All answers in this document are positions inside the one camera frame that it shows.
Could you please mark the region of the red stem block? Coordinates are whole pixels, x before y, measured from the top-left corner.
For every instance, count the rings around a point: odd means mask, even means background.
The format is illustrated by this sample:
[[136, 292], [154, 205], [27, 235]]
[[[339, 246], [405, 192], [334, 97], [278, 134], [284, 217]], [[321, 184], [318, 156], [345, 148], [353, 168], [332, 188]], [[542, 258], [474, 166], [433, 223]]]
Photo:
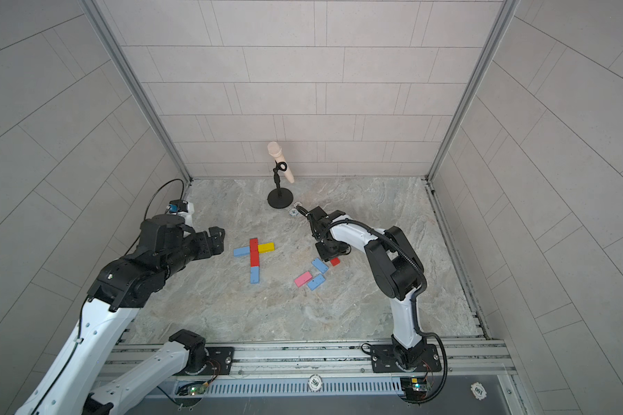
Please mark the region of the red stem block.
[[259, 245], [259, 241], [257, 238], [252, 238], [251, 240], [249, 240], [249, 249], [251, 253], [258, 253], [258, 245]]

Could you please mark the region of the yellow block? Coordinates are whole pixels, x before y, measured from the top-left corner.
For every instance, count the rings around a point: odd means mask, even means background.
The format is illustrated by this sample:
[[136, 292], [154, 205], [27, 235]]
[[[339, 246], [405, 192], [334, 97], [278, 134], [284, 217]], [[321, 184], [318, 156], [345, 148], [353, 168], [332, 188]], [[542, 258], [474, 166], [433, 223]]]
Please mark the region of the yellow block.
[[275, 250], [275, 244], [273, 243], [259, 244], [257, 246], [257, 250], [258, 250], [258, 254], [273, 252]]

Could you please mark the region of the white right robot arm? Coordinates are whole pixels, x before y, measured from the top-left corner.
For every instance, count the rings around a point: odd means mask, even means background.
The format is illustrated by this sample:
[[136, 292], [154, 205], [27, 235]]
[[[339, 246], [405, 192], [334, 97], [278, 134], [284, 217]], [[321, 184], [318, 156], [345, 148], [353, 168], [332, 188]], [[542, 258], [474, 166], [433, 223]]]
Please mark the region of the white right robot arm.
[[372, 228], [341, 211], [309, 222], [321, 259], [338, 258], [353, 248], [365, 254], [378, 288], [390, 299], [395, 359], [404, 370], [420, 366], [427, 340], [419, 324], [417, 297], [427, 289], [427, 280], [403, 231]]

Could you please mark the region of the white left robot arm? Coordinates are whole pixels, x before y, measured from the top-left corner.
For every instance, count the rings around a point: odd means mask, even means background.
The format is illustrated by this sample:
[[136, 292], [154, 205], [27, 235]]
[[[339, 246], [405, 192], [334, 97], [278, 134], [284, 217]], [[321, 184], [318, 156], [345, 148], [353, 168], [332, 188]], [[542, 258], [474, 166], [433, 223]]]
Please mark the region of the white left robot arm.
[[155, 354], [103, 387], [95, 381], [127, 325], [150, 295], [193, 260], [223, 253], [225, 231], [164, 225], [164, 242], [105, 266], [81, 306], [76, 327], [19, 414], [124, 414], [178, 373], [198, 375], [210, 364], [205, 340], [179, 330]]

